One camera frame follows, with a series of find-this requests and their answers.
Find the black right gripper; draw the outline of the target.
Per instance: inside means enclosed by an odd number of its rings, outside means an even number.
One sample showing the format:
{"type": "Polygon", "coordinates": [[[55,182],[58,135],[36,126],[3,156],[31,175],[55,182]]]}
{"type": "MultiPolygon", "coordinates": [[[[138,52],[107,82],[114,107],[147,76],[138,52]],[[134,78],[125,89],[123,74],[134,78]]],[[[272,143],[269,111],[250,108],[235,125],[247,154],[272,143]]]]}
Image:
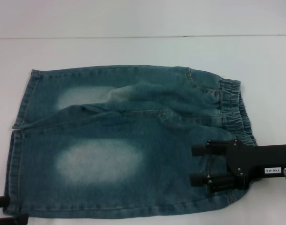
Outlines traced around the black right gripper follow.
{"type": "Polygon", "coordinates": [[[213,195],[231,189],[248,189],[251,182],[262,178],[284,177],[286,145],[249,146],[239,141],[230,144],[231,141],[208,140],[203,146],[191,147],[192,155],[225,155],[226,165],[233,174],[191,174],[191,186],[207,186],[213,195]]]}

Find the blue washed denim shorts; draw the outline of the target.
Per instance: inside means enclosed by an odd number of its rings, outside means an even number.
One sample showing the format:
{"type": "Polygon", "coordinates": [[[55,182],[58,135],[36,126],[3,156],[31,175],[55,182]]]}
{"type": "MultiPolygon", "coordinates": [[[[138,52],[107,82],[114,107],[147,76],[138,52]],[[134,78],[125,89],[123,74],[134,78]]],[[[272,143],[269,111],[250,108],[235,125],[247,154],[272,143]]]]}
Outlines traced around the blue washed denim shorts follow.
{"type": "Polygon", "coordinates": [[[208,140],[255,145],[241,83],[188,67],[33,70],[13,125],[6,215],[121,219],[219,210],[244,190],[209,195],[190,174],[226,172],[193,156],[208,140]]]}

